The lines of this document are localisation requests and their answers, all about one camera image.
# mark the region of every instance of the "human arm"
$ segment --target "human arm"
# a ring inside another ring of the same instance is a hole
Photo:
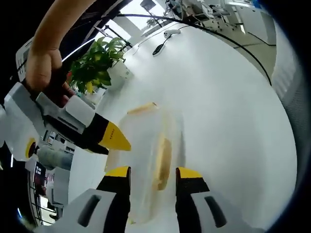
[[[62,66],[59,46],[73,24],[95,0],[55,0],[34,35],[27,59],[26,83],[34,91],[43,91],[51,80],[52,70]],[[73,92],[63,85],[61,103]]]
[[[166,15],[166,13],[167,13],[169,10],[170,10],[170,8],[169,8],[168,4],[166,4],[165,11],[164,11],[163,15]]]
[[[176,9],[176,8],[178,8],[178,7],[181,7],[181,0],[175,0],[174,1],[174,6],[172,7],[172,9],[174,10],[174,9]]]

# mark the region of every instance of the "white pot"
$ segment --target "white pot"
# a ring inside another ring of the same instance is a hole
[[[111,78],[111,86],[103,86],[108,90],[121,89],[125,83],[125,80],[129,79],[133,75],[122,61],[118,61],[107,71]]]
[[[93,92],[92,94],[89,92],[86,92],[83,96],[83,98],[81,98],[84,102],[85,102],[85,98],[88,99],[89,101],[91,101],[93,104],[98,104],[99,101],[101,100],[104,92],[106,91],[103,88],[97,88],[97,87],[93,87],[93,89],[95,89],[96,91]]]

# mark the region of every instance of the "black cable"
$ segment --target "black cable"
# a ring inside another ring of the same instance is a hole
[[[103,19],[103,18],[105,18],[105,17],[112,17],[112,16],[110,16],[110,15],[102,16],[100,19]],[[247,50],[243,45],[239,44],[238,42],[232,40],[231,38],[229,38],[229,37],[227,37],[227,36],[225,36],[225,35],[222,35],[222,34],[216,32],[216,31],[212,31],[212,30],[210,30],[210,29],[201,27],[201,26],[199,26],[199,25],[196,25],[196,24],[193,24],[193,23],[190,23],[190,22],[184,22],[184,21],[182,21],[182,20],[178,20],[178,19],[175,19],[175,18],[168,18],[168,17],[162,17],[162,16],[148,16],[148,15],[138,15],[138,14],[118,14],[118,15],[116,15],[116,17],[146,17],[146,18],[155,18],[155,19],[166,19],[166,20],[170,20],[170,21],[177,22],[177,23],[187,24],[188,26],[201,29],[201,30],[203,30],[203,31],[205,31],[205,32],[207,32],[207,33],[211,33],[211,34],[218,35],[218,36],[220,36],[220,37],[222,37],[222,38],[224,38],[224,39],[226,39],[226,40],[232,42],[233,44],[237,45],[239,48],[242,48],[242,49],[243,49],[244,51],[246,51],[249,55],[251,55],[251,56],[256,60],[256,62],[260,65],[260,67],[263,69],[265,75],[266,75],[267,78],[268,78],[269,84],[271,85],[270,77],[269,77],[269,75],[268,75],[266,69],[265,69],[265,68],[263,67],[263,65],[261,64],[261,62],[257,59],[257,57],[255,57],[255,56],[254,56],[249,50]],[[21,69],[21,67],[25,64],[25,62],[26,62],[26,61],[24,61],[23,64],[17,69],[17,72]]]
[[[89,23],[92,23],[93,21],[91,20],[91,21],[89,21],[89,22],[85,22],[85,23],[83,23],[83,24],[81,24],[81,25],[78,25],[78,26],[76,26],[76,27],[74,27],[74,28],[70,28],[70,30],[68,31],[68,32],[70,32],[70,31],[72,31],[72,30],[75,30],[75,29],[77,29],[77,28],[80,28],[80,27],[82,27],[82,26],[84,26],[84,25],[86,25],[86,24],[89,24]]]
[[[185,28],[185,27],[190,27],[190,25],[187,25],[187,26],[184,26],[184,27],[178,28],[177,30],[180,30],[180,29]]]
[[[235,45],[241,47],[244,51],[246,51],[249,55],[251,55],[251,56],[256,60],[256,62],[260,65],[260,67],[263,69],[265,75],[266,75],[267,78],[268,78],[269,84],[271,85],[270,77],[269,77],[269,75],[268,75],[266,69],[265,69],[265,68],[263,67],[263,65],[261,64],[261,62],[257,59],[257,57],[255,57],[249,50],[247,50],[246,48],[244,48],[243,45],[239,44],[238,42],[232,40],[231,38],[229,38],[229,37],[227,37],[227,36],[225,36],[225,35],[222,35],[222,34],[216,32],[216,31],[212,31],[212,30],[210,30],[210,29],[208,29],[208,28],[204,28],[204,27],[201,27],[201,26],[199,26],[199,25],[196,25],[196,24],[193,24],[193,23],[190,23],[190,22],[184,22],[184,21],[182,21],[182,20],[178,20],[178,19],[175,19],[175,18],[168,18],[168,17],[162,17],[162,16],[148,16],[148,15],[137,15],[137,14],[118,14],[118,15],[116,15],[116,17],[146,17],[146,18],[166,19],[166,20],[170,20],[170,21],[177,22],[177,23],[187,24],[187,25],[192,26],[192,27],[194,27],[194,28],[201,29],[201,30],[203,30],[203,31],[205,31],[205,32],[207,32],[207,33],[218,35],[218,36],[220,36],[220,37],[222,37],[222,38],[224,38],[224,39],[226,39],[226,40],[232,42],[233,44],[235,44]]]
[[[154,35],[148,37],[147,39],[143,40],[142,42],[140,42],[140,43],[138,44],[137,50],[133,53],[133,55],[135,55],[135,54],[137,53],[137,51],[138,51],[139,47],[141,46],[141,44],[143,44],[144,42],[146,42],[146,41],[149,40],[150,38],[154,37],[155,35],[158,35],[158,34],[160,34],[161,32],[163,32],[163,31],[165,31],[165,30],[167,30],[167,29],[169,29],[169,28],[171,28],[172,26],[175,26],[175,25],[177,25],[177,24],[178,24],[178,23],[176,23],[176,24],[174,24],[174,25],[171,25],[171,26],[167,27],[166,29],[161,30],[160,32],[158,32],[158,33],[156,33],[156,34],[154,34]]]
[[[247,45],[243,45],[243,47],[248,47],[248,46],[253,46],[253,45],[263,45],[263,43],[251,43],[251,44],[247,44]],[[233,47],[234,49],[238,49],[240,48],[240,46],[236,46]]]
[[[165,41],[162,43],[162,45],[164,45],[165,42],[166,42],[168,39],[170,39],[171,37],[172,37],[172,35],[170,35],[169,37],[167,37],[167,38],[165,39]]]

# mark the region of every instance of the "potted plant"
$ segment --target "potted plant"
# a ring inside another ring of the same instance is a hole
[[[156,20],[154,18],[148,19],[147,20],[147,25],[148,25],[149,28],[154,26],[154,25],[156,25]]]
[[[105,42],[103,39],[104,37],[101,37],[94,41],[86,54],[72,63],[67,75],[68,84],[77,87],[83,94],[86,91],[92,94],[94,86],[117,89],[124,83],[121,79],[126,78],[114,69],[114,67],[127,69],[123,64],[125,59],[121,50],[122,39],[113,38],[110,42]]]

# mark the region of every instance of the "green plant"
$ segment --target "green plant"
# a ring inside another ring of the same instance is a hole
[[[155,24],[156,24],[156,20],[155,20],[154,18],[150,18],[150,19],[147,20],[147,25],[148,25],[149,27],[152,27],[152,26],[154,26]]]
[[[111,78],[107,72],[114,62],[124,61],[122,39],[113,38],[109,43],[103,41],[104,37],[94,41],[90,49],[71,65],[67,82],[76,86],[81,93],[93,92],[93,86],[110,86]]]

